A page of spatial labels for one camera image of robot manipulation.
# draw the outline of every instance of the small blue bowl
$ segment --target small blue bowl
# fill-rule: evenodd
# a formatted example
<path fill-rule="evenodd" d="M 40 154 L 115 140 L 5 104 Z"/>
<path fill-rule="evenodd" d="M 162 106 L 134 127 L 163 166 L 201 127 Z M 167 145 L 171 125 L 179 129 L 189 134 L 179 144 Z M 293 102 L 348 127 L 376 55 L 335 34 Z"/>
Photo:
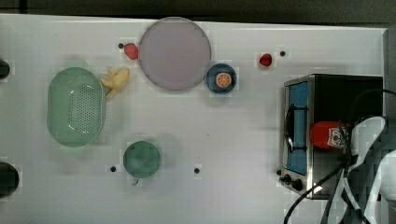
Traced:
<path fill-rule="evenodd" d="M 231 75 L 231 85 L 227 88 L 220 88 L 216 85 L 216 75 L 219 73 L 228 73 Z M 225 94 L 233 90 L 236 85 L 236 73 L 230 65 L 225 63 L 217 63 L 209 68 L 206 73 L 205 82 L 207 87 L 217 94 Z"/>

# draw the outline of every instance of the green colander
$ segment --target green colander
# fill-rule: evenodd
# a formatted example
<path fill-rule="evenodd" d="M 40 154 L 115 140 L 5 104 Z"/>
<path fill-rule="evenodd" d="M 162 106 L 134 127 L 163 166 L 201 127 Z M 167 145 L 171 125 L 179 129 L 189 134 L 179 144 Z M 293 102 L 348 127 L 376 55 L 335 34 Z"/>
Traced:
<path fill-rule="evenodd" d="M 87 69 L 69 67 L 49 84 L 47 125 L 61 145 L 81 147 L 101 132 L 105 121 L 105 93 Z"/>

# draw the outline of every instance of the black wire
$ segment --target black wire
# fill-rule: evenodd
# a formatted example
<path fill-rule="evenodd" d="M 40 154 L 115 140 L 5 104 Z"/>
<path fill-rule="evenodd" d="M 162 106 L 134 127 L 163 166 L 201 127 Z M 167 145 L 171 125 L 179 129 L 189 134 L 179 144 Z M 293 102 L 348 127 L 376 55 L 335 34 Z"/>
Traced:
<path fill-rule="evenodd" d="M 341 164 L 339 165 L 335 170 L 333 170 L 331 173 L 329 173 L 328 175 L 326 175 L 323 179 L 319 180 L 319 182 L 312 187 L 311 189 L 307 190 L 304 194 L 302 194 L 300 196 L 300 198 L 297 199 L 297 201 L 294 202 L 294 204 L 291 206 L 291 208 L 289 209 L 289 212 L 286 214 L 285 219 L 283 221 L 283 224 L 288 224 L 289 218 L 291 216 L 291 213 L 293 212 L 294 208 L 297 207 L 297 205 L 308 195 L 310 194 L 315 188 L 319 187 L 320 185 L 322 185 L 323 183 L 325 183 L 326 181 L 328 181 L 330 178 L 332 178 L 334 175 L 336 175 L 341 169 L 343 169 L 344 165 Z"/>
<path fill-rule="evenodd" d="M 385 93 L 388 93 L 388 94 L 391 94 L 391 95 L 396 96 L 396 92 L 395 92 L 395 91 L 389 91 L 389 90 L 383 90 L 383 89 L 381 89 L 381 90 L 368 90 L 368 91 L 364 91 L 364 92 L 362 92 L 362 93 L 355 99 L 355 101 L 352 103 L 352 106 L 351 106 L 349 115 L 351 115 L 351 114 L 353 113 L 353 110 L 354 110 L 354 108 L 355 108 L 356 103 L 359 101 L 359 99 L 360 99 L 363 95 L 365 95 L 365 94 L 367 94 L 367 93 L 370 93 L 370 92 L 376 92 L 376 91 L 381 91 L 381 92 L 385 92 Z M 304 194 L 302 194 L 302 195 L 300 196 L 300 198 L 297 199 L 297 201 L 294 202 L 294 204 L 291 206 L 291 208 L 289 209 L 288 213 L 286 214 L 285 219 L 284 219 L 284 221 L 283 221 L 283 224 L 288 224 L 289 218 L 290 218 L 291 213 L 293 212 L 293 210 L 294 210 L 294 209 L 297 207 L 297 205 L 298 205 L 308 194 L 310 194 L 315 188 L 319 187 L 320 185 L 322 185 L 323 183 L 325 183 L 326 181 L 328 181 L 330 178 L 332 178 L 334 175 L 336 175 L 336 174 L 337 174 L 341 169 L 343 169 L 343 168 L 345 169 L 345 170 L 344 170 L 344 173 L 345 173 L 345 174 L 348 172 L 349 167 L 350 167 L 350 162 L 351 162 L 351 156 L 352 156 L 352 149 L 351 149 L 352 127 L 347 127 L 347 126 L 344 124 L 344 126 L 346 127 L 347 132 L 348 132 L 348 135 L 346 135 L 346 134 L 344 133 L 344 131 L 342 130 L 342 128 L 341 128 L 341 123 L 344 124 L 343 121 L 339 120 L 339 121 L 338 121 L 338 128 L 339 128 L 340 133 L 341 133 L 341 135 L 342 135 L 342 137 L 343 137 L 343 139 L 344 139 L 344 141 L 345 141 L 345 144 L 346 144 L 346 151 L 345 151 L 345 155 L 344 155 L 344 158 L 343 158 L 342 163 L 341 163 L 337 168 L 335 168 L 331 173 L 329 173 L 329 174 L 326 175 L 324 178 L 322 178 L 321 180 L 319 180 L 319 182 L 318 182 L 315 186 L 313 186 L 311 189 L 307 190 Z M 366 218 L 365 216 L 363 216 L 363 222 L 365 222 L 365 223 L 367 223 L 367 224 L 370 223 L 370 222 L 367 220 L 367 218 Z"/>

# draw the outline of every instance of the green mug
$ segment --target green mug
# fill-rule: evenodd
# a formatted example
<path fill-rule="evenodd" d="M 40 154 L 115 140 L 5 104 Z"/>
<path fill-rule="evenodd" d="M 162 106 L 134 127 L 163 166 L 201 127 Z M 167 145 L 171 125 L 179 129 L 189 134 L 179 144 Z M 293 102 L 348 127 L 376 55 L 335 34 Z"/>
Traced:
<path fill-rule="evenodd" d="M 132 185 L 136 185 L 139 179 L 154 175 L 160 168 L 161 155 L 154 145 L 146 141 L 139 141 L 131 144 L 124 153 L 123 165 L 125 170 L 134 180 Z"/>

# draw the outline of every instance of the white table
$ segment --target white table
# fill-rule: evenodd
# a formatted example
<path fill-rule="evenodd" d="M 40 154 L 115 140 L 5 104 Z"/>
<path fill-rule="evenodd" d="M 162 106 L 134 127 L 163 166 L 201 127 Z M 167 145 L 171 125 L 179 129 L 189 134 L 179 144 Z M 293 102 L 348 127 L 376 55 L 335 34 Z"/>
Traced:
<path fill-rule="evenodd" d="M 205 83 L 175 94 L 118 49 L 154 22 L 0 15 L 0 56 L 12 66 L 0 82 L 0 160 L 22 176 L 0 202 L 0 223 L 282 223 L 298 198 L 276 176 L 283 83 L 313 73 L 383 76 L 383 29 L 197 22 L 213 63 L 231 65 L 238 87 L 227 97 Z M 273 55 L 268 69 L 258 66 L 264 52 Z M 107 104 L 99 137 L 79 149 L 61 147 L 46 124 L 48 85 L 67 59 L 86 60 L 97 76 L 107 66 L 134 75 Z M 157 143 L 163 162 L 133 187 L 120 158 L 141 139 Z M 304 200 L 291 220 L 318 223 L 325 203 Z"/>

